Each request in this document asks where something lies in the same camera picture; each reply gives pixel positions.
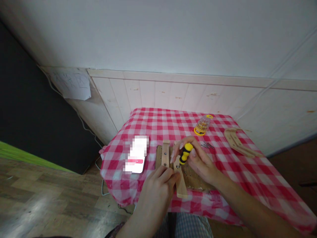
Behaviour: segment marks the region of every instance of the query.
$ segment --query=white wall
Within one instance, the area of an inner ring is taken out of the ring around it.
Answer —
[[[0,17],[42,66],[118,70],[94,71],[92,98],[68,100],[105,143],[140,105],[252,108],[238,123],[266,155],[317,133],[316,1],[1,0]],[[276,78],[301,81],[279,81],[253,108]]]
[[[0,14],[43,66],[273,78],[317,26],[312,0],[3,0]],[[316,53],[278,75],[316,79]]]

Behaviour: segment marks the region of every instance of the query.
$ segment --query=black wall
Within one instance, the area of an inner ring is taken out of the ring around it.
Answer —
[[[83,174],[100,149],[93,135],[2,22],[0,39],[0,140]]]

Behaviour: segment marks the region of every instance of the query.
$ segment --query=plaid pants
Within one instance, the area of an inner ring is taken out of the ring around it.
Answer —
[[[211,228],[206,217],[188,213],[168,213],[154,238],[213,238]]]

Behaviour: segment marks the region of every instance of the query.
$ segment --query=paint scratch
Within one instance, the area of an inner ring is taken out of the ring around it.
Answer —
[[[210,96],[219,96],[219,95],[217,95],[216,93],[207,95],[207,97],[210,97]]]

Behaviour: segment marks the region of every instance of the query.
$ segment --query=checkered tablecloth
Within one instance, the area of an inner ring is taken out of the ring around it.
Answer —
[[[145,179],[154,170],[157,145],[162,145],[163,140],[170,140],[172,145],[175,140],[195,136],[198,141],[213,145],[214,150],[203,149],[222,173],[295,228],[304,233],[310,232],[316,225],[316,216],[303,200],[267,158],[251,159],[232,150],[224,131],[229,127],[239,127],[238,124],[230,116],[212,115],[206,135],[198,137],[193,129],[203,116],[201,113],[157,108],[137,108],[131,112],[129,120],[100,152],[103,160],[100,174],[114,199],[122,206],[137,203]],[[129,151],[126,141],[134,138],[134,135],[149,136],[150,145],[143,173],[128,175],[123,173],[125,153]],[[243,131],[238,131],[237,135],[245,146],[260,152]],[[194,213],[228,224],[242,224],[218,191],[206,194],[188,190],[187,200],[177,198],[175,194],[169,211]]]

